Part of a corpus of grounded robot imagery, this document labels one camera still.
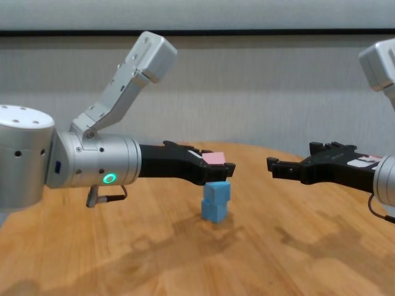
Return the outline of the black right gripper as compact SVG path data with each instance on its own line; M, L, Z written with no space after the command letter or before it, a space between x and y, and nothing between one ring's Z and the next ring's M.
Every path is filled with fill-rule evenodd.
M267 169L275 179L302 184L336 183L373 192L373 178L381 157L356 152L354 145L338 142L310 142L310 157L301 162L284 162L267 157Z

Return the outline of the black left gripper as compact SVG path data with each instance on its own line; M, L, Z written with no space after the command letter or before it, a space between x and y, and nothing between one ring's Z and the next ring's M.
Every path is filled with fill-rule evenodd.
M193 146L164 141L161 146L141 144L140 178L179 178L196 185L226 181L235 172L235 163L208 165L199 150Z

